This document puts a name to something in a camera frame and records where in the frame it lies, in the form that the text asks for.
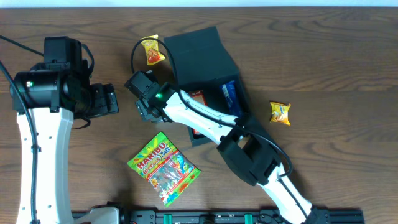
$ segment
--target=black mount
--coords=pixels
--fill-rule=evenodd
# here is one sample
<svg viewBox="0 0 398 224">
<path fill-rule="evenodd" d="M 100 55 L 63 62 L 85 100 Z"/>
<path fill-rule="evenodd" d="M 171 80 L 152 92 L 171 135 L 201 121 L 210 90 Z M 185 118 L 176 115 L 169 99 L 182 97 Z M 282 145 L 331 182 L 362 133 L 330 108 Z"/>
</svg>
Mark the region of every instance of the black mount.
<svg viewBox="0 0 398 224">
<path fill-rule="evenodd" d="M 136 107 L 143 121 L 158 122 L 160 118 L 169 121 L 164 114 L 167 100 L 175 93 L 173 85 L 165 83 L 160 86 L 152 71 L 137 71 L 124 86 L 138 97 Z"/>
<path fill-rule="evenodd" d="M 205 212 L 156 212 L 153 210 L 127 211 L 120 205 L 108 204 L 105 207 L 119 209 L 122 224 L 288 224 L 278 209 L 260 211 L 205 211 Z M 86 213 L 73 213 L 80 218 Z M 303 224 L 365 224 L 360 210 L 327 210 L 313 208 L 307 221 Z"/>
<path fill-rule="evenodd" d="M 245 114 L 238 119 L 240 127 L 262 134 L 276 144 L 268 133 L 250 114 Z M 264 139 L 255 135 L 249 135 L 247 143 L 240 147 L 238 145 L 241 136 L 246 133 L 233 128 L 227 136 L 221 139 L 217 146 L 228 167 L 243 181 L 255 186 L 257 183 L 268 184 L 268 177 L 276 166 L 282 162 L 276 150 Z"/>
<path fill-rule="evenodd" d="M 91 58 L 91 66 L 82 60 L 81 48 Z M 90 85 L 94 58 L 88 47 L 68 37 L 47 37 L 44 40 L 44 62 L 29 72 L 19 72 L 14 79 L 28 109 L 48 107 L 53 113 L 60 108 L 70 110 L 74 118 L 95 118 L 119 112 L 112 84 Z M 13 97 L 13 108 L 24 110 Z"/>
</svg>

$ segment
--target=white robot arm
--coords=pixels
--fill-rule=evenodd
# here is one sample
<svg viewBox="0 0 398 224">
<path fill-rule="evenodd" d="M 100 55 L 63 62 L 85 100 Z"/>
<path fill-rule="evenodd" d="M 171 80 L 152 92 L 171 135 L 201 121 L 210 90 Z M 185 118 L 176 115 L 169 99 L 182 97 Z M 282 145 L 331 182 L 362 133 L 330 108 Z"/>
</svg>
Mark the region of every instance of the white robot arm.
<svg viewBox="0 0 398 224">
<path fill-rule="evenodd" d="M 96 208 L 74 220 L 70 210 L 68 189 L 68 149 L 73 124 L 73 113 L 60 108 L 51 113 L 50 108 L 29 110 L 36 127 L 40 146 L 37 166 L 36 209 L 40 223 L 119 224 L 119 210 L 114 207 Z M 18 224 L 32 221 L 30 215 L 30 186 L 32 183 L 32 137 L 24 114 L 17 115 L 22 141 L 21 201 Z"/>
<path fill-rule="evenodd" d="M 236 116 L 220 113 L 195 101 L 183 90 L 174 91 L 171 85 L 165 84 L 160 88 L 156 82 L 146 78 L 146 75 L 142 72 L 134 74 L 125 86 L 134 94 L 141 96 L 136 105 L 140 113 L 143 114 L 142 117 L 145 117 L 147 113 L 155 116 L 161 115 L 167 121 L 182 123 L 196 129 L 217 145 L 226 141 L 224 140 L 225 137 L 230 134 L 233 130 L 232 127 L 236 125 L 238 120 Z M 236 142 L 242 139 L 243 134 L 237 137 L 238 140 Z M 235 148 L 234 150 L 243 151 L 240 148 Z M 271 150 L 270 153 L 277 156 L 275 150 Z M 257 185 L 260 185 L 275 202 L 285 220 L 292 224 L 304 223 L 311 213 L 312 204 L 305 200 L 289 178 L 283 175 L 285 170 L 280 160 L 268 169 L 271 169 L 271 171 L 267 173 L 267 180 L 262 181 L 266 182 L 266 184 L 258 182 Z M 235 173 L 240 177 L 239 169 Z"/>
</svg>

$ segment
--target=candy wrapper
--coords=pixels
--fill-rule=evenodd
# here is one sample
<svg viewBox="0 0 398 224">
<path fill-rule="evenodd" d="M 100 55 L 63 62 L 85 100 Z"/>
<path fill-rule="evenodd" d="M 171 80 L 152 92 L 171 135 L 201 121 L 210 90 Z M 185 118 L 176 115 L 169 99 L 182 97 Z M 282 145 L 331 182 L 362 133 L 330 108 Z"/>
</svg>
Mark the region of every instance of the candy wrapper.
<svg viewBox="0 0 398 224">
<path fill-rule="evenodd" d="M 150 182 L 166 207 L 200 174 L 162 132 L 127 164 Z"/>
<path fill-rule="evenodd" d="M 158 35 L 156 34 L 149 37 L 157 39 Z M 165 60 L 164 55 L 159 52 L 159 43 L 156 40 L 144 40 L 141 42 L 141 44 L 145 48 L 145 54 L 147 55 L 147 65 L 154 65 L 157 62 Z"/>
<path fill-rule="evenodd" d="M 229 81 L 226 84 L 223 84 L 220 86 L 220 89 L 224 93 L 224 97 L 226 99 L 226 102 L 228 104 L 228 109 L 229 112 L 232 115 L 235 115 L 239 118 L 242 117 L 242 109 L 241 105 L 239 104 L 238 96 L 236 95 L 236 90 L 235 90 L 235 81 Z"/>
<path fill-rule="evenodd" d="M 272 108 L 271 121 L 287 124 L 290 126 L 290 122 L 287 119 L 287 112 L 290 108 L 290 104 L 284 105 L 282 103 L 276 103 L 276 102 L 270 102 L 270 104 Z"/>
</svg>

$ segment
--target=wooden table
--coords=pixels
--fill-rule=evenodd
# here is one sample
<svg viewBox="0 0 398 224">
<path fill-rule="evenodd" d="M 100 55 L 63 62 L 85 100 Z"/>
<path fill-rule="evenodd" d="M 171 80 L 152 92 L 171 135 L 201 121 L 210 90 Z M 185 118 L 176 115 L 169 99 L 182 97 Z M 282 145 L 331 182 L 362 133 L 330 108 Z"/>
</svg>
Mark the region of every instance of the wooden table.
<svg viewBox="0 0 398 224">
<path fill-rule="evenodd" d="M 113 83 L 120 113 L 72 131 L 69 190 L 73 210 L 107 200 L 165 209 L 126 162 L 159 131 L 203 172 L 169 208 L 260 209 L 274 206 L 245 184 L 209 143 L 192 148 L 185 126 L 142 122 L 131 76 L 132 46 L 217 26 L 241 71 L 256 116 L 295 165 L 291 179 L 315 205 L 360 208 L 367 223 L 398 222 L 398 10 L 394 8 L 7 9 L 0 34 L 43 51 L 44 38 L 67 35 L 95 57 L 92 83 Z M 42 58 L 3 40 L 0 59 L 12 75 Z M 168 62 L 145 64 L 170 79 Z M 270 123 L 269 101 L 291 103 L 291 127 Z M 19 207 L 21 143 L 9 84 L 0 76 L 0 220 Z"/>
</svg>

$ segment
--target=black cable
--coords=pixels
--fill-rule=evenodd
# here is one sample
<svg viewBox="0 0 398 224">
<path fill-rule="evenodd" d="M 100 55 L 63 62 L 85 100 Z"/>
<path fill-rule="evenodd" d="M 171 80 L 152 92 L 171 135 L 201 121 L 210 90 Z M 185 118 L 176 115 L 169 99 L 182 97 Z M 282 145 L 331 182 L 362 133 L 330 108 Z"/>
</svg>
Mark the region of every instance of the black cable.
<svg viewBox="0 0 398 224">
<path fill-rule="evenodd" d="M 88 56 L 89 56 L 90 59 L 91 59 L 91 65 L 90 65 L 90 67 L 88 67 L 88 75 L 91 75 L 91 74 L 93 73 L 93 70 L 94 70 L 94 56 L 93 56 L 93 54 L 90 52 L 90 50 L 88 49 L 87 45 L 82 44 L 81 47 L 83 47 L 83 49 L 86 50 Z"/>
<path fill-rule="evenodd" d="M 296 197 L 294 197 L 293 193 L 289 190 L 289 188 L 286 186 L 286 184 L 284 183 L 284 181 L 282 180 L 282 178 L 279 178 L 278 181 L 280 182 L 280 184 L 282 184 L 282 186 L 284 186 L 285 190 L 287 191 L 287 193 L 289 193 L 289 195 L 293 198 L 294 202 L 296 203 L 296 205 L 298 206 L 298 208 L 301 210 L 301 212 L 303 213 L 305 219 L 308 218 L 308 215 L 305 213 L 303 207 L 301 206 L 301 204 L 299 203 L 299 201 L 297 200 Z"/>
<path fill-rule="evenodd" d="M 257 133 L 257 132 L 247 130 L 246 128 L 239 127 L 239 126 L 237 126 L 237 125 L 235 125 L 235 124 L 229 124 L 229 123 L 225 123 L 225 122 L 223 122 L 223 121 L 214 119 L 213 117 L 208 116 L 207 114 L 202 113 L 201 111 L 196 110 L 195 108 L 193 108 L 193 107 L 189 104 L 189 102 L 186 102 L 185 99 L 183 98 L 182 94 L 181 94 L 180 87 L 179 87 L 179 85 L 178 85 L 177 68 L 176 68 L 175 63 L 174 63 L 173 55 L 171 54 L 171 51 L 169 50 L 169 48 L 168 48 L 161 40 L 156 39 L 156 38 L 152 38 L 152 37 L 146 37 L 146 38 L 143 38 L 143 39 L 139 40 L 139 41 L 135 44 L 135 46 L 132 48 L 131 57 L 130 57 L 131 72 L 132 72 L 133 74 L 134 74 L 134 66 L 133 66 L 134 52 L 136 51 L 138 45 L 139 45 L 142 41 L 144 41 L 144 40 L 155 40 L 155 41 L 158 41 L 158 43 L 160 43 L 160 44 L 166 49 L 166 51 L 167 51 L 167 53 L 168 53 L 168 55 L 169 55 L 170 64 L 171 64 L 172 69 L 173 69 L 173 71 L 174 71 L 174 77 L 175 77 L 175 81 L 176 81 L 176 83 L 177 83 L 175 86 L 176 86 L 177 89 L 178 89 L 178 91 L 177 91 L 178 96 L 180 97 L 182 103 L 183 103 L 187 108 L 190 108 L 193 112 L 199 114 L 200 116 L 203 116 L 203 117 L 209 119 L 210 121 L 216 122 L 216 123 L 218 123 L 218 124 L 220 124 L 220 125 L 224 125 L 224 126 L 227 126 L 227 127 L 230 127 L 230 128 L 236 128 L 236 129 L 238 129 L 238 130 L 240 130 L 240 131 L 243 131 L 243 132 L 246 132 L 246 133 L 249 133 L 249 134 L 258 136 L 258 137 L 260 137 L 261 139 L 267 141 L 274 149 L 276 149 L 277 151 L 279 151 L 279 152 L 286 158 L 286 161 L 287 161 L 287 163 L 288 163 L 288 165 L 289 165 L 288 171 L 287 171 L 286 173 L 280 175 L 279 177 L 281 178 L 281 177 L 288 176 L 288 175 L 290 175 L 290 174 L 293 172 L 293 164 L 292 164 L 292 161 L 290 160 L 289 156 L 286 154 L 286 152 L 285 152 L 283 149 L 281 149 L 278 145 L 276 145 L 275 143 L 273 143 L 271 140 L 267 139 L 266 137 L 264 137 L 263 135 L 261 135 L 261 134 L 259 134 L 259 133 Z"/>
<path fill-rule="evenodd" d="M 14 80 L 11 78 L 9 72 L 5 68 L 5 66 L 2 64 L 0 61 L 0 69 L 6 76 L 7 80 L 9 81 L 12 89 L 14 90 L 14 95 L 17 95 L 19 101 L 21 102 L 21 105 L 25 111 L 25 115 L 27 118 L 27 122 L 29 124 L 30 128 L 30 133 L 32 135 L 32 153 L 33 153 L 33 161 L 32 161 L 32 186 L 30 189 L 30 208 L 31 208 L 31 215 L 32 215 L 32 221 L 31 223 L 36 224 L 37 223 L 37 215 L 36 215 L 36 186 L 37 186 L 37 153 L 39 150 L 39 146 L 37 145 L 37 133 L 36 133 L 36 128 L 33 124 L 32 117 L 29 113 L 29 110 L 26 107 L 25 101 L 22 98 L 22 95 L 18 88 L 16 87 Z"/>
<path fill-rule="evenodd" d="M 26 47 L 25 45 L 20 44 L 20 43 L 14 41 L 14 40 L 8 39 L 7 37 L 5 37 L 3 35 L 0 35 L 0 38 L 5 40 L 5 41 L 8 41 L 8 42 L 10 42 L 12 44 L 17 45 L 18 47 L 22 47 L 23 49 L 28 50 L 28 51 L 30 51 L 32 53 L 38 54 L 40 56 L 44 56 L 44 54 L 42 52 L 38 52 L 37 50 L 34 50 L 34 49 L 30 48 L 30 47 Z"/>
<path fill-rule="evenodd" d="M 88 118 L 86 118 L 86 117 L 81 118 L 81 119 L 82 119 L 83 121 L 86 121 L 86 124 L 83 125 L 83 126 L 80 126 L 80 127 L 78 127 L 78 128 L 72 128 L 72 130 L 79 130 L 79 129 L 87 128 L 88 126 L 91 125 L 91 120 L 90 120 L 90 119 L 88 119 Z"/>
</svg>

